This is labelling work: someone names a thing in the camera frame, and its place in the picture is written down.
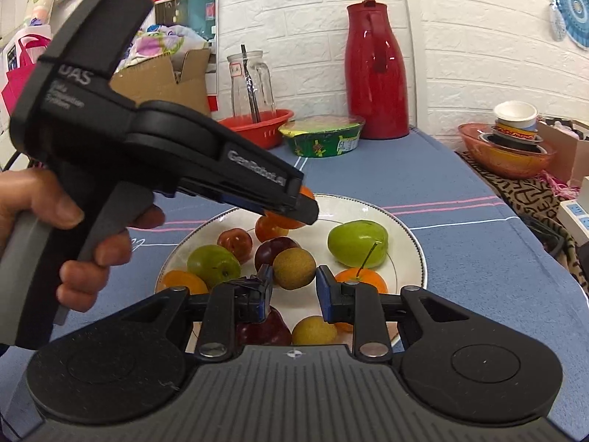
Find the person left hand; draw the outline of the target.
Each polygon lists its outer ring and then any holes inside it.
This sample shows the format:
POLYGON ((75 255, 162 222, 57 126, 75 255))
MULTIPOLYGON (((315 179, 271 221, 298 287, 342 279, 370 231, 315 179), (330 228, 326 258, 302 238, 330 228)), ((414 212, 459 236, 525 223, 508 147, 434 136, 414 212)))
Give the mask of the person left hand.
MULTIPOLYGON (((31 211, 54 228, 71 229, 83 221, 84 213, 66 194, 49 170, 27 169, 1 173, 1 248, 5 249, 16 218, 31 211)), ((88 262, 68 260, 60 268, 61 284, 56 290, 60 304, 86 312, 95 304, 110 274, 110 268, 131 260, 132 242, 127 229, 105 238, 88 262)))

